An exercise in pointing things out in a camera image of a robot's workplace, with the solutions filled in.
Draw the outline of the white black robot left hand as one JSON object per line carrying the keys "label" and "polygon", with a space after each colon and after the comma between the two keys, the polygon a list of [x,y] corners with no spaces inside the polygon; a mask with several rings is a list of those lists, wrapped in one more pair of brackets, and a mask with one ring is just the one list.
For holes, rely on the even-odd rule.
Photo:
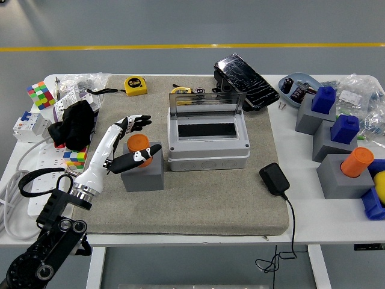
{"label": "white black robot left hand", "polygon": [[81,199],[100,194],[108,172],[118,174],[131,170],[154,156],[161,149],[160,144],[114,158],[114,152],[123,136],[151,124],[150,118],[148,115],[137,114],[112,124],[102,137],[87,169],[75,178],[70,194]]}

